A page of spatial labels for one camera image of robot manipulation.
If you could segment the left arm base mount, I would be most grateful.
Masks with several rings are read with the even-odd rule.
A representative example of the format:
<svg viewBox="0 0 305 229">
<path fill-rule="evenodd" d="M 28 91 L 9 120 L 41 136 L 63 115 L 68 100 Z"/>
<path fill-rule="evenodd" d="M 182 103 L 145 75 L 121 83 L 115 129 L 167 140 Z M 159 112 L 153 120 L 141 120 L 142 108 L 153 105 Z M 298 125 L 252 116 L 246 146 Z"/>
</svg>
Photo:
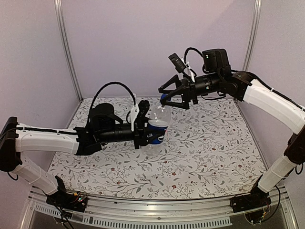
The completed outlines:
<svg viewBox="0 0 305 229">
<path fill-rule="evenodd" d="M 58 183 L 57 191 L 52 195 L 47 195 L 46 203 L 58 208 L 85 212 L 88 196 L 80 191 L 76 191 L 73 194 L 67 193 L 63 180 L 58 176 L 55 176 L 55 179 Z"/>
</svg>

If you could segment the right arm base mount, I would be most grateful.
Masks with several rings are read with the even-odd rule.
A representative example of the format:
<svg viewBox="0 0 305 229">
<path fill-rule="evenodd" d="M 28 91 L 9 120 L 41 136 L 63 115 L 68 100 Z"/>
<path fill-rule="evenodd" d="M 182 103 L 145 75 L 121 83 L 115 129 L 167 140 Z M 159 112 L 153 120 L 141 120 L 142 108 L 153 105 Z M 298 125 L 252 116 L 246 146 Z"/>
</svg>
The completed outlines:
<svg viewBox="0 0 305 229">
<path fill-rule="evenodd" d="M 256 191 L 249 194 L 237 194 L 230 199 L 233 212 L 244 212 L 246 220 L 252 224 L 261 223 L 264 220 L 271 203 L 268 193 Z"/>
</svg>

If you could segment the clear plastic Pepsi bottle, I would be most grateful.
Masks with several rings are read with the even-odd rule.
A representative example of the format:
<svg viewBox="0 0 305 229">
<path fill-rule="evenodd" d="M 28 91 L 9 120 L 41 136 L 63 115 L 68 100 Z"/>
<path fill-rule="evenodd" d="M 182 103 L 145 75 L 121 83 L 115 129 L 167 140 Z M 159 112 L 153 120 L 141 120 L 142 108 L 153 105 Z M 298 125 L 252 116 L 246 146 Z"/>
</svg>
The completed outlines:
<svg viewBox="0 0 305 229">
<path fill-rule="evenodd" d="M 169 106 L 162 105 L 159 102 L 151 111 L 150 117 L 148 120 L 148 129 L 153 131 L 158 131 L 150 133 L 147 146 L 142 148 L 142 152 L 149 157 L 157 156 L 162 150 L 162 144 L 165 138 L 166 130 L 171 121 L 171 110 Z"/>
</svg>

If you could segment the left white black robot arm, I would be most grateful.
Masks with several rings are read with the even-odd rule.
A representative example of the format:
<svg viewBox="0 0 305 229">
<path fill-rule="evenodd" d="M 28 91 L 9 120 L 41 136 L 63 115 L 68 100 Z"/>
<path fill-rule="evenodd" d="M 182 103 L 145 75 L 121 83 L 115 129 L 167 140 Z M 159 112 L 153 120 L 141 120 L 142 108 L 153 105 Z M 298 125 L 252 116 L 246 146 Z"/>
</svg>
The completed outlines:
<svg viewBox="0 0 305 229">
<path fill-rule="evenodd" d="M 23 152 L 50 151 L 89 156 L 107 143 L 125 141 L 133 141 L 135 149 L 139 149 L 165 134 L 164 127 L 149 126 L 146 117 L 149 108 L 147 100 L 134 105 L 130 122 L 124 123 L 114 113 L 113 105 L 102 103 L 89 111 L 85 127 L 73 129 L 37 128 L 20 124 L 16 117 L 10 117 L 0 134 L 0 169 L 24 178 L 52 196 L 60 207 L 67 207 L 71 197 L 66 193 L 63 180 L 48 174 Z"/>
</svg>

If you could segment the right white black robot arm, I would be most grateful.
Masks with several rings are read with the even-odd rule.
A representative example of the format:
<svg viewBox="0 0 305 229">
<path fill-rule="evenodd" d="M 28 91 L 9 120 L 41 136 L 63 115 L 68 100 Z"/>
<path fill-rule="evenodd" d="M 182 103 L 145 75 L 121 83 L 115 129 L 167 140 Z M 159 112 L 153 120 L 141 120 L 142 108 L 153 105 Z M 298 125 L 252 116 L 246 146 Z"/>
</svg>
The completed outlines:
<svg viewBox="0 0 305 229">
<path fill-rule="evenodd" d="M 186 58 L 176 53 L 169 56 L 178 73 L 163 84 L 158 91 L 166 97 L 163 105 L 189 109 L 189 102 L 197 104 L 199 96 L 218 92 L 230 95 L 265 111 L 292 131 L 287 148 L 256 181 L 246 198 L 250 208 L 264 202 L 265 195 L 297 166 L 305 162 L 305 109 L 288 97 L 265 84 L 258 76 L 245 71 L 232 70 L 225 49 L 200 52 L 203 59 L 203 76 L 192 72 Z"/>
</svg>

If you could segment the blue bottle cap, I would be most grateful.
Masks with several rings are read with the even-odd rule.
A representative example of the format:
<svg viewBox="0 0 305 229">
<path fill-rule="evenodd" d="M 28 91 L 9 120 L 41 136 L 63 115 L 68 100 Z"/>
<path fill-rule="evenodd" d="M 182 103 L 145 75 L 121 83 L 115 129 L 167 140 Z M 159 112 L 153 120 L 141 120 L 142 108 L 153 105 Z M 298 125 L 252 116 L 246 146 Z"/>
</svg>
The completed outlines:
<svg viewBox="0 0 305 229">
<path fill-rule="evenodd" d="M 171 101 L 171 99 L 168 97 L 168 94 L 162 94 L 161 98 L 160 98 L 160 102 L 161 103 L 165 103 Z"/>
</svg>

